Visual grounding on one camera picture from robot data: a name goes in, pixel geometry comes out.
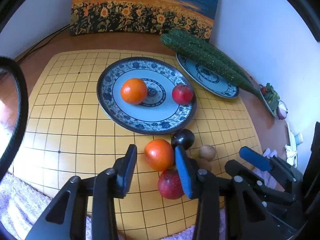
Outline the large orange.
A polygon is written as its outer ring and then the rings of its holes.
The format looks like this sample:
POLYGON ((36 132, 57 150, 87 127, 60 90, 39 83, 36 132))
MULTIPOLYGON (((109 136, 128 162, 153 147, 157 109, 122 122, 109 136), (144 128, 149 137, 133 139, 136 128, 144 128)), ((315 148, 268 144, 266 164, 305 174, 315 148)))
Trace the large orange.
POLYGON ((148 165, 156 171, 165 171, 174 164, 172 146, 164 139, 155 139, 144 148, 144 155, 148 165))

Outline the small orange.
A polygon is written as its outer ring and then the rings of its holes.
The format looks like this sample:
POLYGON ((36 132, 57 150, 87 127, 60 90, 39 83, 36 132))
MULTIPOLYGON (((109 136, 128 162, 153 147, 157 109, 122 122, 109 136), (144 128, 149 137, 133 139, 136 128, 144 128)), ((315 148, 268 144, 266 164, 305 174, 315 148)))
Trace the small orange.
POLYGON ((142 79, 132 78, 122 85, 120 90, 121 98, 131 105, 142 103, 148 94, 148 88, 142 79))

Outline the red apple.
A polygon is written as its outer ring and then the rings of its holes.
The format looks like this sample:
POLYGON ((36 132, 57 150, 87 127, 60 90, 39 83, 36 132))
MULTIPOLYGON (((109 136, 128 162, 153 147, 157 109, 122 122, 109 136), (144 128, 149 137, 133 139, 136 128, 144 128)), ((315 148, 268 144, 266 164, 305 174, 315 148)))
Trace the red apple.
POLYGON ((172 90, 172 99, 179 105, 187 105, 191 103, 193 97, 193 90, 188 85, 180 83, 172 90))

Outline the brown kiwi front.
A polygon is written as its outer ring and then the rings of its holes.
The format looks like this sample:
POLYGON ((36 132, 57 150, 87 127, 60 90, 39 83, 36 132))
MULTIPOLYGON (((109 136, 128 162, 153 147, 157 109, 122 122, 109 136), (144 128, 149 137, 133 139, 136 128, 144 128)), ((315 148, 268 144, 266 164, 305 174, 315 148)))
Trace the brown kiwi front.
POLYGON ((209 161, 207 161, 206 159, 199 159, 198 160, 198 165, 199 165, 199 168, 202 168, 202 169, 205 169, 207 170, 208 172, 211 172, 212 171, 212 165, 209 161))

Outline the brown kiwi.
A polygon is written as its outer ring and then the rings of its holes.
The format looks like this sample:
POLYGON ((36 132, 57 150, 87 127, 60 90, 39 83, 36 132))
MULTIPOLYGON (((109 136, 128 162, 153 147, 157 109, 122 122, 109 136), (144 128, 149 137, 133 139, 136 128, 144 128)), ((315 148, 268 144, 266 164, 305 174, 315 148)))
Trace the brown kiwi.
POLYGON ((212 145, 202 145, 199 149, 199 158, 212 161, 216 157, 216 149, 212 145))
POLYGON ((198 160, 198 165, 199 165, 199 168, 202 168, 202 169, 205 169, 207 170, 208 172, 211 172, 212 171, 212 165, 209 161, 207 161, 206 159, 199 159, 198 160))

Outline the brown kiwi right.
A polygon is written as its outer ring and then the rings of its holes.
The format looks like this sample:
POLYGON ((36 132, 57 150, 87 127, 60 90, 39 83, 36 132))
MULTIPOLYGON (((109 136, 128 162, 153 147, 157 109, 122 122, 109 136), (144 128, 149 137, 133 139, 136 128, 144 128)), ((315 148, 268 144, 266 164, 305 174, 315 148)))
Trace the brown kiwi right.
POLYGON ((216 157, 216 149, 212 145, 202 145, 199 149, 199 158, 212 161, 216 157))

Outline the yellow go board mat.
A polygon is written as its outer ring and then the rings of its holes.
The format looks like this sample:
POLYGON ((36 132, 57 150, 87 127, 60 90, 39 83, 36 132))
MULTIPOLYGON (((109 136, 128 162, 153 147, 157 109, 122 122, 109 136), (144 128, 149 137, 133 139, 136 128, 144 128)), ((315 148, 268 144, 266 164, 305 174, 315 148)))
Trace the yellow go board mat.
MULTIPOLYGON (((129 144, 136 144, 138 159, 130 191, 125 199, 115 200, 120 233, 127 239, 160 239, 190 227, 195 223, 197 200, 162 198, 157 189, 161 173, 144 159, 148 142, 155 138, 170 142, 170 136, 142 135, 120 127, 103 112, 96 95, 102 71, 131 56, 154 58, 187 74, 175 56, 129 50, 82 52, 59 53, 45 67, 29 98, 24 141, 9 171, 54 197, 70 177, 93 177, 113 166, 129 144)), ((212 172, 229 178, 225 172, 229 159, 245 163, 239 156, 242 146, 262 153, 257 133, 240 97, 218 98, 191 82, 197 111, 186 127, 195 134, 189 152, 195 158, 202 145, 213 145, 217 155, 210 162, 212 172)))

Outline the red pomegranate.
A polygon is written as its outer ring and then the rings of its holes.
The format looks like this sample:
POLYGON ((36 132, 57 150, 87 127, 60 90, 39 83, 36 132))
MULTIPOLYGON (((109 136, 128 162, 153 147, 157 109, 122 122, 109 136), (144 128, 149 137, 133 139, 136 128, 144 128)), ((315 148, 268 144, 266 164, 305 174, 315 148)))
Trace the red pomegranate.
POLYGON ((158 180, 158 191, 166 199, 175 200, 184 195, 182 184, 176 170, 165 170, 158 180))

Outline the salad dish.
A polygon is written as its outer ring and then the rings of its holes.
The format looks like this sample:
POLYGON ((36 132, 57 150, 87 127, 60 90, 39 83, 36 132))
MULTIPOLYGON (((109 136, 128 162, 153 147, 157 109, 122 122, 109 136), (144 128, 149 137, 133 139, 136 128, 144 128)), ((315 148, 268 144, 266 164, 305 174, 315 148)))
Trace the salad dish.
POLYGON ((286 104, 280 100, 280 96, 274 90, 274 87, 267 83, 265 86, 260 84, 259 89, 264 104, 271 115, 278 120, 285 120, 289 111, 286 104))

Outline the dark plum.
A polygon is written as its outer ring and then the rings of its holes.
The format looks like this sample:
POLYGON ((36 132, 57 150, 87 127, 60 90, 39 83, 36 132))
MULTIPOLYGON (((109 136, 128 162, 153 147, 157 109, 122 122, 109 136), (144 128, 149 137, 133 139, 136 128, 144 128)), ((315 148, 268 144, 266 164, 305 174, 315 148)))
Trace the dark plum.
POLYGON ((171 146, 182 146, 185 150, 191 148, 195 142, 195 135, 188 129, 180 129, 171 138, 171 146))

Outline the purple fluffy towel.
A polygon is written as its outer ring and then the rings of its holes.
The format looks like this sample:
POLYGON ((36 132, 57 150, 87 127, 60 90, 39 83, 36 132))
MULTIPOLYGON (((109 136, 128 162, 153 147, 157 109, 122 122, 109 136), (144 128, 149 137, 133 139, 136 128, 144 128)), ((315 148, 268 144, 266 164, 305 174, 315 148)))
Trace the purple fluffy towel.
MULTIPOLYGON (((1 223, 16 239, 25 239, 37 219, 52 201, 13 174, 1 181, 1 223)), ((92 239, 92 219, 86 217, 86 239, 92 239)), ((192 239, 194 226, 162 239, 192 239)), ((226 239, 225 209, 220 210, 219 239, 226 239)))

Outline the left blue white plate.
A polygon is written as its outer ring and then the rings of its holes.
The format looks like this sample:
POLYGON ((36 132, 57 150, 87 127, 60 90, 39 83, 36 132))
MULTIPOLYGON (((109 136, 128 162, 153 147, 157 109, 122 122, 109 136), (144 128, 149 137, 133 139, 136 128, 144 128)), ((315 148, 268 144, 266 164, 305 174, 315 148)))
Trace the left blue white plate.
POLYGON ((193 119, 197 102, 173 100, 172 91, 191 83, 175 67, 149 57, 129 57, 108 66, 97 82, 97 98, 105 114, 119 126, 140 134, 162 135, 184 128, 193 119), (131 104, 121 96, 125 82, 139 79, 147 90, 143 101, 131 104))

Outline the blue white plate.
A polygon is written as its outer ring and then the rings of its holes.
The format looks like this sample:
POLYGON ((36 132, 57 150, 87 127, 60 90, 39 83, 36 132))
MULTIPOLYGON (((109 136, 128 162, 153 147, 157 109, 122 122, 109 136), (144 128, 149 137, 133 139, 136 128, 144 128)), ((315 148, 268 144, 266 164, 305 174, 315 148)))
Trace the blue white plate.
POLYGON ((228 83, 223 77, 207 67, 176 53, 176 59, 182 69, 200 86, 225 99, 234 99, 239 95, 239 88, 228 83))
POLYGON ((162 135, 184 128, 193 119, 197 102, 173 100, 172 91, 191 83, 175 67, 149 57, 129 57, 108 66, 97 82, 97 98, 105 114, 119 126, 140 134, 162 135), (121 96, 125 82, 139 79, 147 90, 143 101, 131 104, 121 96))

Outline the right blue white plate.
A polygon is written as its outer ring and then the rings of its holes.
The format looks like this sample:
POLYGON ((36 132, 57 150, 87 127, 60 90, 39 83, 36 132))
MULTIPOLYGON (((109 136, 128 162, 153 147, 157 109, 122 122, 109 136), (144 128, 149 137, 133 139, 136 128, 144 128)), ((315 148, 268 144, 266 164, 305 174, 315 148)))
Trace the right blue white plate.
POLYGON ((239 95, 239 88, 228 83, 223 77, 207 67, 176 53, 176 59, 182 69, 200 86, 225 99, 234 99, 239 95))

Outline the rear green bitter gourd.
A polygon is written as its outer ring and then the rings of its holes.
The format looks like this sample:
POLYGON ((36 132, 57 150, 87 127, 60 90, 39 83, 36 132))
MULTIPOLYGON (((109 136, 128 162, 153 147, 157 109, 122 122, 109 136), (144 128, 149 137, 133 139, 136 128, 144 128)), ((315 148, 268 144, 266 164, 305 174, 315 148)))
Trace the rear green bitter gourd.
POLYGON ((207 41, 197 38, 194 35, 191 35, 183 30, 180 29, 171 29, 169 31, 169 35, 172 35, 174 37, 181 38, 183 40, 186 40, 191 43, 192 46, 196 46, 197 48, 201 49, 202 51, 205 51, 209 53, 210 55, 216 57, 218 60, 222 61, 224 64, 227 64, 229 67, 231 67, 234 71, 236 71, 238 74, 240 74, 242 77, 244 77, 246 80, 250 82, 250 79, 246 76, 246 74, 242 71, 240 66, 234 62, 231 58, 229 58, 225 53, 223 53, 221 50, 213 46, 212 44, 208 43, 207 41))

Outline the green bitter gourd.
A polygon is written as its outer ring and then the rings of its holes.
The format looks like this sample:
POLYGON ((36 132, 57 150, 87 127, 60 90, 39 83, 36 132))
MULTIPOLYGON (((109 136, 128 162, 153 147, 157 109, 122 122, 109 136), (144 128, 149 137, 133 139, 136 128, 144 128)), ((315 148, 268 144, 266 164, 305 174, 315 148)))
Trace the green bitter gourd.
POLYGON ((229 67, 227 64, 224 64, 216 57, 205 51, 202 51, 196 46, 192 46, 191 43, 186 40, 169 35, 169 33, 162 34, 160 39, 164 45, 169 47, 174 52, 207 67, 217 75, 223 77, 230 84, 255 95, 259 99, 262 99, 260 92, 253 86, 251 82, 246 80, 231 67, 229 67))
POLYGON ((209 53, 210 55, 216 57, 218 60, 222 61, 224 64, 227 64, 229 67, 231 67, 234 71, 236 71, 238 74, 240 74, 242 77, 244 77, 246 80, 250 82, 250 79, 246 76, 246 74, 242 71, 240 66, 234 62, 231 58, 229 58, 225 53, 223 53, 221 50, 213 46, 212 44, 208 43, 207 41, 197 38, 194 35, 191 35, 183 30, 180 29, 171 29, 169 31, 169 35, 172 35, 174 37, 181 38, 183 40, 186 40, 191 43, 192 46, 196 46, 197 48, 201 49, 202 51, 205 51, 209 53))

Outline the front green bitter gourd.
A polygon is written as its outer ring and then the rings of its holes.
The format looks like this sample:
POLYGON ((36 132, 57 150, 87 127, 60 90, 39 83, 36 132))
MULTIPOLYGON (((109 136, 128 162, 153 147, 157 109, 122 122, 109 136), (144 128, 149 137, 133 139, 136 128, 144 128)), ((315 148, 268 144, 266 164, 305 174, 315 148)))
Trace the front green bitter gourd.
POLYGON ((169 35, 169 33, 162 34, 160 39, 164 45, 169 47, 174 52, 207 67, 217 75, 223 77, 230 84, 255 95, 259 99, 262 99, 260 92, 253 86, 251 82, 246 80, 231 67, 229 67, 227 64, 224 64, 216 57, 205 51, 202 51, 196 46, 192 46, 191 43, 186 40, 169 35))

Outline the sunflower field painting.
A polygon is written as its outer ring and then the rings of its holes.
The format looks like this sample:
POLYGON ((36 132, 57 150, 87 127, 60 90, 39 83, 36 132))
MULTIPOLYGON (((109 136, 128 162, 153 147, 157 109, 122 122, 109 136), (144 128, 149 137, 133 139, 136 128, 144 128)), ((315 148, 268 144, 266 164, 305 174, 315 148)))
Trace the sunflower field painting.
POLYGON ((70 34, 182 29, 208 41, 218 0, 72 0, 70 34))

